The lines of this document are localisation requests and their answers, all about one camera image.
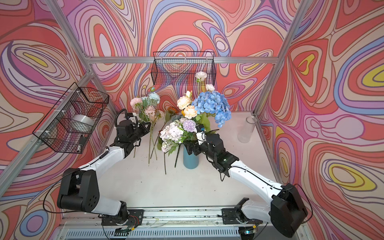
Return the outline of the teal ceramic vase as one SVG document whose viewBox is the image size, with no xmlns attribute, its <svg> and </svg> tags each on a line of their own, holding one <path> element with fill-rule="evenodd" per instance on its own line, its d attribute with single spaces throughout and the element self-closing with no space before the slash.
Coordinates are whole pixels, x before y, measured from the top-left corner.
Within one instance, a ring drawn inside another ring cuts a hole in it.
<svg viewBox="0 0 384 240">
<path fill-rule="evenodd" d="M 190 154 L 187 151 L 187 148 L 184 146 L 183 149 L 183 164 L 187 169 L 195 169 L 199 165 L 199 157 L 195 154 Z"/>
</svg>

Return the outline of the pale pink blue rose bouquet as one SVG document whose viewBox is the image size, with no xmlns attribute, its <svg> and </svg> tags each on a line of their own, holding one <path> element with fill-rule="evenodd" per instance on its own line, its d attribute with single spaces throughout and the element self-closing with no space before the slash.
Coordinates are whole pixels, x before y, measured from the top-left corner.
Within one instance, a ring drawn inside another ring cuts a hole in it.
<svg viewBox="0 0 384 240">
<path fill-rule="evenodd" d="M 164 115 L 164 112 L 158 108 L 160 102 L 161 97 L 156 93 L 154 87 L 151 87 L 150 92 L 146 96 L 135 97 L 130 100 L 131 107 L 139 114 L 140 122 L 151 124 L 149 130 L 148 165 L 150 165 L 152 150 L 155 147 L 155 142 L 153 140 L 154 127 L 156 126 L 157 121 Z"/>
</svg>

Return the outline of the clear glass vase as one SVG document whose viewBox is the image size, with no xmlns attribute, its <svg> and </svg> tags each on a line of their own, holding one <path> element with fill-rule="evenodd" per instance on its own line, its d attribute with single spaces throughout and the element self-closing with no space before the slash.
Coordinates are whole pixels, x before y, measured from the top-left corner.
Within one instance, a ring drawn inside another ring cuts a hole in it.
<svg viewBox="0 0 384 240">
<path fill-rule="evenodd" d="M 249 116 L 246 118 L 245 123 L 241 127 L 239 133 L 238 133 L 238 140 L 241 143 L 248 143 L 252 137 L 252 134 L 254 132 L 255 126 L 257 123 L 257 118 L 255 116 Z"/>
</svg>

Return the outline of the pink purple mixed bouquet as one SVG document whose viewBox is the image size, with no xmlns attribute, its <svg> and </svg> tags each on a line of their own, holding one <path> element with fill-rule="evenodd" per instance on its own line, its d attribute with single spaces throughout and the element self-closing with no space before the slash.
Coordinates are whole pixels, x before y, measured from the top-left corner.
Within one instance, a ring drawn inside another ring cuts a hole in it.
<svg viewBox="0 0 384 240">
<path fill-rule="evenodd" d="M 195 141 L 197 123 L 194 120 L 180 118 L 167 125 L 159 136 L 160 150 L 165 154 L 171 154 L 179 145 Z"/>
</svg>

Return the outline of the light blue hydrangea stem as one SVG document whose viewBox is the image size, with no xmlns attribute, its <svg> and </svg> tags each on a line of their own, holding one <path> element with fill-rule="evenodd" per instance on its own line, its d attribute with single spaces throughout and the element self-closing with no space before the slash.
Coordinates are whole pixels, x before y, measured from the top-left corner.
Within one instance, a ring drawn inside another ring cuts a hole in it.
<svg viewBox="0 0 384 240">
<path fill-rule="evenodd" d="M 195 119 L 200 124 L 209 125 L 209 117 L 214 117 L 219 128 L 232 118 L 230 105 L 226 97 L 218 91 L 201 92 L 193 101 L 191 106 L 197 111 Z"/>
</svg>

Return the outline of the peach rose leafy stem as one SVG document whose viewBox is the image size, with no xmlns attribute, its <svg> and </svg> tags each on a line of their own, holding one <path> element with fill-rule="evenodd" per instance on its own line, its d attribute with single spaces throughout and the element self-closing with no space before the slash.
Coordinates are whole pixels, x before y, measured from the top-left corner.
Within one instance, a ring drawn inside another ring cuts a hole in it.
<svg viewBox="0 0 384 240">
<path fill-rule="evenodd" d="M 184 117 L 189 120 L 195 118 L 198 115 L 195 107 L 192 106 L 192 100 L 187 96 L 180 97 L 177 100 L 177 106 L 182 111 Z"/>
</svg>

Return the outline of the white poppy flower stem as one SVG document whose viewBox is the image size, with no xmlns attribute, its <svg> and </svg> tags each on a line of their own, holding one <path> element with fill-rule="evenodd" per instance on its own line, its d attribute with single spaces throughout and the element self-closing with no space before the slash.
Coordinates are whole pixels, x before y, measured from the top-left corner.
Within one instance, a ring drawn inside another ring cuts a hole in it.
<svg viewBox="0 0 384 240">
<path fill-rule="evenodd" d="M 197 83 L 204 82 L 207 77 L 208 77 L 208 74 L 205 72 L 198 72 L 195 74 L 195 78 L 196 78 Z M 192 91 L 187 91 L 186 96 L 190 98 L 192 96 Z"/>
</svg>

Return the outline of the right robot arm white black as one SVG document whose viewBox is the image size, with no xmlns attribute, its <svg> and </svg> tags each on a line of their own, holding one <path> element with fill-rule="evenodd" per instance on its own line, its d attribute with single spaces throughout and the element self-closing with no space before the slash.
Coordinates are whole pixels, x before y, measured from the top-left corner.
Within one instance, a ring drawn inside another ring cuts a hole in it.
<svg viewBox="0 0 384 240">
<path fill-rule="evenodd" d="M 197 133 L 194 154 L 203 154 L 221 174 L 237 180 L 251 189 L 264 202 L 243 198 L 232 209 L 222 209 L 224 224 L 272 224 L 285 236 L 292 238 L 308 216 L 307 208 L 298 189 L 292 184 L 280 184 L 269 180 L 246 166 L 238 157 L 226 151 L 218 134 Z"/>
</svg>

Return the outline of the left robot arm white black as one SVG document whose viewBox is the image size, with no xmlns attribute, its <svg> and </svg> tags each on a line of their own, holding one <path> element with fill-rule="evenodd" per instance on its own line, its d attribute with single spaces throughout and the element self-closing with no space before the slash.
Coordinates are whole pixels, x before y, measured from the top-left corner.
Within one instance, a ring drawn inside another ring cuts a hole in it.
<svg viewBox="0 0 384 240">
<path fill-rule="evenodd" d="M 130 217 L 127 204 L 102 196 L 98 180 L 113 165 L 128 157 L 150 128 L 151 123 L 121 121 L 116 126 L 114 142 L 101 155 L 79 168 L 64 172 L 57 206 L 63 210 L 101 215 L 107 224 L 126 225 Z"/>
</svg>

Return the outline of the small black device in basket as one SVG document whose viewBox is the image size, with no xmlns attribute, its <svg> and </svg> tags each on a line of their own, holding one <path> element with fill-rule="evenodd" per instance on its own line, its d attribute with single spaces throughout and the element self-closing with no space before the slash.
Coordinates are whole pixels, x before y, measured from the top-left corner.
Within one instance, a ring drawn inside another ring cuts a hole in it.
<svg viewBox="0 0 384 240">
<path fill-rule="evenodd" d="M 78 146 L 77 146 L 77 153 L 81 154 L 84 151 L 84 147 L 87 143 L 87 138 L 84 136 L 80 136 L 80 139 L 78 141 Z"/>
</svg>

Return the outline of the white tape roll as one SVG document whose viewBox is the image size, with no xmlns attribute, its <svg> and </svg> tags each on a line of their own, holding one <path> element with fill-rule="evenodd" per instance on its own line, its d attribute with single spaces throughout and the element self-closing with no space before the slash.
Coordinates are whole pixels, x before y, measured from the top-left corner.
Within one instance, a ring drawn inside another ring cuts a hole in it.
<svg viewBox="0 0 384 240">
<path fill-rule="evenodd" d="M 90 117 L 85 115 L 74 115 L 70 122 L 70 127 L 72 130 L 78 133 L 89 133 L 95 122 Z"/>
</svg>

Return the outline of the red protea flower stem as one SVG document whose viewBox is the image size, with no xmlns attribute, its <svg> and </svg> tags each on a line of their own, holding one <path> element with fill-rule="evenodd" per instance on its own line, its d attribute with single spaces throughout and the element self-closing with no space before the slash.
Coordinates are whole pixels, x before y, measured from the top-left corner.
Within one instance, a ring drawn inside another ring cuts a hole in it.
<svg viewBox="0 0 384 240">
<path fill-rule="evenodd" d="M 178 115 L 178 110 L 174 107 L 168 107 L 166 111 L 164 111 L 162 115 L 162 119 L 164 120 L 164 124 L 158 131 L 158 134 L 156 135 L 155 141 L 153 142 L 153 149 L 151 150 L 150 159 L 155 155 L 156 160 L 158 160 L 157 157 L 157 144 L 159 141 L 160 133 L 165 128 L 166 124 L 173 118 L 174 116 Z"/>
</svg>

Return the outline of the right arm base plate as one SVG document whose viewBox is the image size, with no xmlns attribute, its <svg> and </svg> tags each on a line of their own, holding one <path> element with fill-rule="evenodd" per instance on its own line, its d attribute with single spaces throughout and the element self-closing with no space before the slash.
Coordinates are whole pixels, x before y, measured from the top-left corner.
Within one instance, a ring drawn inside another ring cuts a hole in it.
<svg viewBox="0 0 384 240">
<path fill-rule="evenodd" d="M 249 219 L 243 212 L 243 205 L 249 200 L 249 198 L 243 198 L 238 202 L 233 208 L 223 208 L 221 209 L 221 214 L 217 217 L 222 218 L 224 225 L 234 225 L 234 224 L 253 224 L 260 225 L 263 221 L 258 219 Z"/>
</svg>

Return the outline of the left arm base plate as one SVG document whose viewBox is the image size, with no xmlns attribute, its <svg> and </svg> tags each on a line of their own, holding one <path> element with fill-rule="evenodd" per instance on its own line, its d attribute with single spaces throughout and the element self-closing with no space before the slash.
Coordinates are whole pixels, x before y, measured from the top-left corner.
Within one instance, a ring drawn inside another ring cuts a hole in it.
<svg viewBox="0 0 384 240">
<path fill-rule="evenodd" d="M 125 213 L 119 213 L 116 216 L 102 215 L 103 227 L 137 227 L 143 222 L 144 210 L 141 209 L 128 209 Z"/>
</svg>

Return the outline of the aluminium front rail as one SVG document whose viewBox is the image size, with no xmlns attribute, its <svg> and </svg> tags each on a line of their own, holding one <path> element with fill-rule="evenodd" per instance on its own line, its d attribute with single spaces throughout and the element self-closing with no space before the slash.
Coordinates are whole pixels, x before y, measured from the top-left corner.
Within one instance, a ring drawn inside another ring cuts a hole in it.
<svg viewBox="0 0 384 240">
<path fill-rule="evenodd" d="M 140 227 L 155 228 L 161 225 L 166 227 L 185 226 L 223 226 L 222 218 L 217 217 L 223 208 L 234 206 L 203 206 L 203 207 L 159 207 L 159 208 L 127 208 L 144 210 L 144 218 Z M 242 210 L 249 219 L 258 219 L 263 223 L 272 223 L 272 211 L 267 204 L 247 201 Z"/>
</svg>

